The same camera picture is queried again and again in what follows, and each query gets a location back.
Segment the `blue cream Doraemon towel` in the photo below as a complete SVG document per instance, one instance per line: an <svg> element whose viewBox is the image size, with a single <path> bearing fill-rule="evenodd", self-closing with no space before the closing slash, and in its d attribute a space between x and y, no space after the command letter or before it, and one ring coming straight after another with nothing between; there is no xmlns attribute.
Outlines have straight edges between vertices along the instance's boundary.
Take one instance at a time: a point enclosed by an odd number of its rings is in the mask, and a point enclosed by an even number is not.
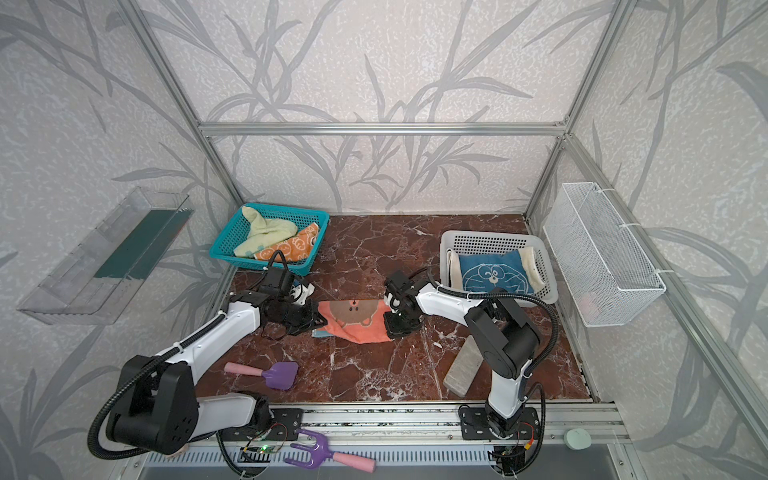
<svg viewBox="0 0 768 480"><path fill-rule="evenodd" d="M486 293L501 288L533 295L545 287L531 247L505 254L476 255L462 255L448 249L446 261L448 285L454 290Z"/></svg>

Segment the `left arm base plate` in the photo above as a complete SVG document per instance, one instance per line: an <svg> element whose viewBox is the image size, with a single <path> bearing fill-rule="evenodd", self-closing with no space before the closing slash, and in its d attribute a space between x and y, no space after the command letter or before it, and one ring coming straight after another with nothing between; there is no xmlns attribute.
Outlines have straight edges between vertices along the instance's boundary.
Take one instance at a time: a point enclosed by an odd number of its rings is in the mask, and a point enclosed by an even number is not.
<svg viewBox="0 0 768 480"><path fill-rule="evenodd" d="M242 466L262 466L277 461L283 448L298 439L303 414L300 408L276 408L264 426L223 430L221 439L230 460Z"/></svg>

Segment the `orange patterned towel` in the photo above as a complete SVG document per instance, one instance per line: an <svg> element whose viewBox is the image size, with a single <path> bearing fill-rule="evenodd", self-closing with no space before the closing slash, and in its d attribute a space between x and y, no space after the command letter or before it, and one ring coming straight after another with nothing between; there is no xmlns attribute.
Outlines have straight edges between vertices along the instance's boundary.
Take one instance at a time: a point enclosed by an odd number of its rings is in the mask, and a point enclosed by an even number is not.
<svg viewBox="0 0 768 480"><path fill-rule="evenodd" d="M312 223L297 235L280 243L270 245L255 254L256 260L268 261L276 251L281 251L288 262L301 262L309 258L319 235L320 227Z"/></svg>

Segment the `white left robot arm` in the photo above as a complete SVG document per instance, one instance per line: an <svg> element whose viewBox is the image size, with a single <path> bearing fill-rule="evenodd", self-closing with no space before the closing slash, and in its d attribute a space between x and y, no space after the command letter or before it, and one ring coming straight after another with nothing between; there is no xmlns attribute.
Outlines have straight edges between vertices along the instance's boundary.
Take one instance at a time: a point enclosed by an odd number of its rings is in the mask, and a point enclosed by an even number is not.
<svg viewBox="0 0 768 480"><path fill-rule="evenodd" d="M87 434L90 453L119 460L185 445L230 428L264 431L274 417L261 394L200 397L196 386L236 343L268 323L298 335L326 325L312 300L314 286L280 267L266 268L254 286L230 295L226 309L154 356L136 355L120 371L115 393Z"/></svg>

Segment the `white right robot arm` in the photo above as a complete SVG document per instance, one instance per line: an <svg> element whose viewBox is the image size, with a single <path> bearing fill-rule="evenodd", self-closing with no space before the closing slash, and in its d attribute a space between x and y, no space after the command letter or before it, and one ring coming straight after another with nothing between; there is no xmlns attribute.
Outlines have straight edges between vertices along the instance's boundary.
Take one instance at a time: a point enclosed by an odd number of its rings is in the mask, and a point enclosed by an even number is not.
<svg viewBox="0 0 768 480"><path fill-rule="evenodd" d="M385 281L384 314L387 335L402 338L421 329L425 316L438 316L468 328L493 377L486 401L490 420L499 426L514 422L526 403L527 379L549 356L559 338L558 316L542 300L495 288L488 293L463 292L443 286L431 276L418 280L401 271ZM543 337L519 305L528 302L544 309L550 320L549 340Z"/></svg>

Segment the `coral brown bear towel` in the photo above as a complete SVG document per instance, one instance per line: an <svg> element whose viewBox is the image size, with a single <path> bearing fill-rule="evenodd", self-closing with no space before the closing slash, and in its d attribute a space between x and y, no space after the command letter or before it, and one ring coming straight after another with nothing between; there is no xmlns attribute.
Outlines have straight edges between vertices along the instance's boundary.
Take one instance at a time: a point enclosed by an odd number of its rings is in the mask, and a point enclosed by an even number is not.
<svg viewBox="0 0 768 480"><path fill-rule="evenodd" d="M384 322L384 314L389 311L383 300L321 301L318 312L327 325L314 330L312 336L333 336L355 344L390 342Z"/></svg>

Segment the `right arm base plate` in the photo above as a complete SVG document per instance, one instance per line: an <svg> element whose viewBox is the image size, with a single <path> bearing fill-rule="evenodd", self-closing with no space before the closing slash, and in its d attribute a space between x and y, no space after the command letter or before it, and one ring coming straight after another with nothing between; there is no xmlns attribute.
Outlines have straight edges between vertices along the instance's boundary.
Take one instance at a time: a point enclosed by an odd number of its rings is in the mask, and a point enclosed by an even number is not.
<svg viewBox="0 0 768 480"><path fill-rule="evenodd" d="M463 440L531 441L541 435L541 421L533 407L523 406L512 417L505 419L488 406L462 404L458 408L458 417Z"/></svg>

